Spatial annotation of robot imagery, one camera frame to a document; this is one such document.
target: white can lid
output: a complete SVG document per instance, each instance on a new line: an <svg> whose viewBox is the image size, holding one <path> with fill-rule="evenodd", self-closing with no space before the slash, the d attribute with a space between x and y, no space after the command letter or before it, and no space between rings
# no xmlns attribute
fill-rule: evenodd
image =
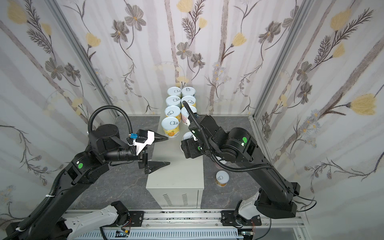
<svg viewBox="0 0 384 240"><path fill-rule="evenodd" d="M166 103L168 105L179 105L181 99L178 96L169 96L166 98Z"/></svg>
<svg viewBox="0 0 384 240"><path fill-rule="evenodd" d="M181 110L178 106L169 106L164 112L168 117L176 117L180 114Z"/></svg>
<svg viewBox="0 0 384 240"><path fill-rule="evenodd" d="M175 129L179 125L179 120L175 117L167 117L161 121L161 126L165 130Z"/></svg>
<svg viewBox="0 0 384 240"><path fill-rule="evenodd" d="M219 183L225 184L229 181L229 175L226 171L221 170L216 173L216 179Z"/></svg>
<svg viewBox="0 0 384 240"><path fill-rule="evenodd" d="M197 113L197 109L194 106L189 106L192 110L192 112ZM185 107L181 109L181 114L184 116L189 116L188 111Z"/></svg>
<svg viewBox="0 0 384 240"><path fill-rule="evenodd" d="M181 89L178 87L171 87L171 88L168 88L167 90L167 93L170 96L178 96L180 95L180 92L181 92Z"/></svg>
<svg viewBox="0 0 384 240"><path fill-rule="evenodd" d="M193 96L196 93L196 90L192 87L185 87L181 90L183 96Z"/></svg>
<svg viewBox="0 0 384 240"><path fill-rule="evenodd" d="M183 135L183 140L190 139L193 136L192 132L186 132Z"/></svg>
<svg viewBox="0 0 384 240"><path fill-rule="evenodd" d="M196 98L194 96L185 96L181 99L181 103L183 103L183 101L186 101L188 105L193 105L196 103Z"/></svg>

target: cable tie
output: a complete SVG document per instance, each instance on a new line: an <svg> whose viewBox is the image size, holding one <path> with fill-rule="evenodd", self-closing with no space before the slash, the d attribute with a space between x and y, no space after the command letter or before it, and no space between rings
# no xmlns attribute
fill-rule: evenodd
<svg viewBox="0 0 384 240"><path fill-rule="evenodd" d="M19 231L19 232L23 232L23 231L25 231L26 229L24 229L24 230L20 230L20 227L17 227L16 228L16 231Z"/></svg>

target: wall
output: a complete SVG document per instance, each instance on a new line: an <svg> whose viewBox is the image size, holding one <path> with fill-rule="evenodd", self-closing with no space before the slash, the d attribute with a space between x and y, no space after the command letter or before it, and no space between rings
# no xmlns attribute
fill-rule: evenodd
<svg viewBox="0 0 384 240"><path fill-rule="evenodd" d="M301 1L58 0L113 103L158 114L172 86L197 109L253 114Z"/></svg>
<svg viewBox="0 0 384 240"><path fill-rule="evenodd" d="M382 238L383 13L315 1L256 118L277 169L318 201L302 214L313 240Z"/></svg>
<svg viewBox="0 0 384 240"><path fill-rule="evenodd" d="M88 142L105 105L43 1L0 2L0 237ZM94 127L113 123L101 113Z"/></svg>

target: ventilation slot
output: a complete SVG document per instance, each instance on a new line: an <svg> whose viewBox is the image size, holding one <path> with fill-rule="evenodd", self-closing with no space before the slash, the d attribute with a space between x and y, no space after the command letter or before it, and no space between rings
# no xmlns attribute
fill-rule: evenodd
<svg viewBox="0 0 384 240"><path fill-rule="evenodd" d="M181 195L184 206L188 205L188 198L186 194Z"/></svg>
<svg viewBox="0 0 384 240"><path fill-rule="evenodd" d="M171 202L168 194L164 194L163 197L164 197L166 203L168 204L168 206L172 206L172 202Z"/></svg>

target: black corrugated hose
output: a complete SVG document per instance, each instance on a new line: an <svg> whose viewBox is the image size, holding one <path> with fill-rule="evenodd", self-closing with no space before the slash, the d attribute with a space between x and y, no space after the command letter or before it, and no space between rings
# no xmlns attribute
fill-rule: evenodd
<svg viewBox="0 0 384 240"><path fill-rule="evenodd" d="M96 109L96 110L91 114L91 116L89 117L89 120L88 120L88 132L91 132L91 131L92 131L93 120L95 119L95 117L97 116L97 114L99 114L99 112L101 112L101 111L103 111L103 110L106 110L106 109L114 109L114 110L116 110L116 111L119 111L119 112L121 113L121 115L124 116L125 121L127 122L128 130L129 130L129 134L133 133L132 125L131 125L131 121L129 120L129 117L128 117L128 115L126 114L126 112L124 112L124 110L121 109L121 108L119 108L119 107L111 106L111 105L107 105L107 106L99 107L98 109ZM133 141L132 141L132 139L131 139L130 137L127 138L127 141L128 141L128 144L129 144L130 146L133 145ZM132 153L133 156L136 155L136 149L135 149L134 146L131 146L130 151L131 151L131 153Z"/></svg>
<svg viewBox="0 0 384 240"><path fill-rule="evenodd" d="M65 169L61 170L59 172L59 174L56 176L55 180L53 181L51 190L49 192L49 196L52 196L52 197L45 197L44 203L40 206L39 210L23 226L19 227L21 232L20 231L14 231L13 233L11 233L8 237L4 238L3 240L10 240L10 239L17 237L20 233L22 233L23 230L27 229L41 215L41 213L44 212L44 210L47 208L49 203L55 198L53 196L55 196L56 188L59 184L60 178L63 175L64 171L65 171Z"/></svg>
<svg viewBox="0 0 384 240"><path fill-rule="evenodd" d="M196 124L196 126L198 128L198 131L202 133L204 146L206 147L207 151L209 151L209 153L210 153L209 155L207 154L207 156L210 157L214 162L216 162L220 167L222 167L223 169L225 169L227 171L230 171L230 172L249 172L249 171L253 171L253 170L260 170L260 169L265 169L265 168L273 168L273 166L271 166L269 164L257 164L257 165L253 165L253 166L250 166L250 167L242 167L242 168L234 168L234 167L229 167L229 166L227 166L225 164L222 164L216 158L215 154L213 154L213 152L211 150L211 145L208 142L208 137L205 134L203 127L197 121L196 116L192 112L192 110L189 107L188 103L186 101L183 101L183 105L184 105L185 109L187 110L189 116L191 116L193 122Z"/></svg>

